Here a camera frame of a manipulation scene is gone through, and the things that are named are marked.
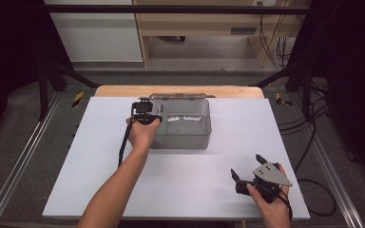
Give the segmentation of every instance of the clear plastic container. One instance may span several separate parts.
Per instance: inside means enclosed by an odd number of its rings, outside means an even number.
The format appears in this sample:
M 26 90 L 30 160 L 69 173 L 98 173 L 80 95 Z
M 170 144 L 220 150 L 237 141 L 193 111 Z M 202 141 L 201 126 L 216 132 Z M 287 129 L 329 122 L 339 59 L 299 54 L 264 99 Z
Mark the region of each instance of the clear plastic container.
M 209 102 L 199 99 L 154 99 L 152 114 L 163 121 L 152 149 L 205 149 L 212 132 Z

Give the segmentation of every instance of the human arm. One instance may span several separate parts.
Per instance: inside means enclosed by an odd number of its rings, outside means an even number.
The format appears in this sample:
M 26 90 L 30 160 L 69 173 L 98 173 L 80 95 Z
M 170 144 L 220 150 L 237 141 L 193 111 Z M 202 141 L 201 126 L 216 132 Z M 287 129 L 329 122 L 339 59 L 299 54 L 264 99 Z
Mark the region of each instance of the human arm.
M 144 164 L 160 121 L 150 125 L 136 122 L 129 133 L 132 151 L 100 187 L 79 220 L 78 227 L 117 227 Z
M 281 165 L 279 166 L 279 171 L 285 175 Z M 259 208 L 266 228 L 290 227 L 289 208 L 281 199 L 276 199 L 272 203 L 267 203 L 256 188 L 250 184 L 247 184 L 247 188 Z M 280 192 L 279 195 L 286 199 L 286 196 L 289 194 L 289 187 L 282 185 L 280 189 L 284 194 Z

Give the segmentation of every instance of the human hand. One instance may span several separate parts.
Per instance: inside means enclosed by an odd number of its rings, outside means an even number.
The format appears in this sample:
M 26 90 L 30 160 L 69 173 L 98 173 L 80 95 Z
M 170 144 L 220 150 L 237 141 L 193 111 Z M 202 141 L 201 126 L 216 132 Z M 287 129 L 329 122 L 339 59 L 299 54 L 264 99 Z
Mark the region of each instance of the human hand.
M 143 125 L 138 121 L 135 121 L 129 132 L 128 140 L 133 148 L 143 147 L 149 148 L 155 138 L 156 129 L 160 126 L 160 120 L 158 118 L 149 125 Z
M 281 165 L 279 165 L 279 171 L 286 176 L 284 169 Z M 259 208 L 260 214 L 262 215 L 263 223 L 265 224 L 266 228 L 290 227 L 289 208 L 281 199 L 275 199 L 275 201 L 273 201 L 272 203 L 267 203 L 263 199 L 259 191 L 251 186 L 251 184 L 247 184 L 247 188 L 248 192 L 250 193 L 251 197 Z M 280 192 L 279 195 L 286 199 L 286 196 L 289 196 L 289 187 L 282 185 L 280 189 L 284 194 Z

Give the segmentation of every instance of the floor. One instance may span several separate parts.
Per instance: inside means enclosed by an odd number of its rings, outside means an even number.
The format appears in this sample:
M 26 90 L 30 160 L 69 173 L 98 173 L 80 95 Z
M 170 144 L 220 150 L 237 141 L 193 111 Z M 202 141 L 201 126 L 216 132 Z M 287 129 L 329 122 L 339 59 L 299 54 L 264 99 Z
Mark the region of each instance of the floor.
M 272 75 L 279 70 L 278 66 L 270 65 L 259 68 L 250 50 L 246 38 L 222 37 L 187 37 L 185 42 L 176 37 L 162 37 L 153 40 L 149 65 L 144 68 L 140 64 L 100 64 L 93 65 L 76 63 L 77 70 L 87 78 L 107 85 L 234 85 L 248 86 Z M 300 100 L 298 94 L 287 93 L 284 89 L 286 79 L 281 79 L 263 89 L 269 99 L 279 128 L 290 128 L 296 125 L 290 123 L 300 118 L 296 103 Z M 20 178 L 14 184 L 11 198 L 5 201 L 0 210 L 0 227 L 73 227 L 76 221 L 62 221 L 42 218 L 48 193 L 55 183 L 62 163 L 72 143 L 72 135 L 77 131 L 77 125 L 83 117 L 88 97 L 94 94 L 94 89 L 80 85 L 67 78 L 68 88 L 60 93 L 59 103 L 52 118 L 45 128 L 43 137 L 33 148 L 32 156 L 25 169 L 20 170 Z M 323 80 L 316 79 L 320 86 L 326 86 Z M 84 99 L 77 108 L 71 107 L 78 91 L 84 91 Z M 280 94 L 284 103 L 277 103 L 276 95 Z M 313 101 L 319 94 L 313 94 Z M 365 167 L 362 163 L 350 161 L 347 145 L 336 127 L 334 117 L 325 111 L 324 103 L 317 107 L 324 112 L 316 121 L 317 138 L 311 146 L 298 170 L 298 178 L 311 179 L 330 188 L 326 169 L 321 163 L 318 151 L 322 150 L 343 184 L 345 193 L 351 200 L 351 206 L 362 220 L 362 226 L 350 225 L 346 218 L 349 208 L 344 208 L 338 201 L 338 207 L 332 215 L 329 212 L 335 206 L 330 195 L 312 182 L 304 181 L 300 187 L 312 213 L 310 220 L 294 221 L 293 227 L 365 227 Z M 0 123 L 0 190 L 4 186 L 17 159 L 22 156 L 29 136 L 38 124 L 38 85 L 31 84 L 14 91 L 9 98 L 7 111 Z M 292 130 L 282 129 L 284 141 L 292 165 L 300 161 L 301 155 L 310 141 L 311 127 L 302 124 Z M 137 221 L 125 222 L 125 227 L 240 227 L 238 221 L 216 222 L 182 222 L 182 221 Z M 247 227 L 262 227 L 259 220 L 247 221 Z

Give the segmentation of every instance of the white tabletop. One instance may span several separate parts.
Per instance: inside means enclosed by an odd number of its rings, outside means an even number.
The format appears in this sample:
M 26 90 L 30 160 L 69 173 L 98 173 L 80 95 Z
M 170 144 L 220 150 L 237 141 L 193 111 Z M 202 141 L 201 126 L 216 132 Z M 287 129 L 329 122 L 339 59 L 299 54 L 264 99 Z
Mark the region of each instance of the white tabletop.
M 79 218 L 98 188 L 117 169 L 125 119 L 137 98 L 93 97 L 79 126 L 43 216 Z M 237 194 L 233 168 L 254 178 L 256 154 L 280 162 L 293 183 L 294 219 L 310 215 L 266 99 L 208 99 L 212 133 L 204 150 L 151 149 L 125 208 L 124 219 L 253 219 L 256 204 Z M 128 143 L 124 158 L 131 149 Z

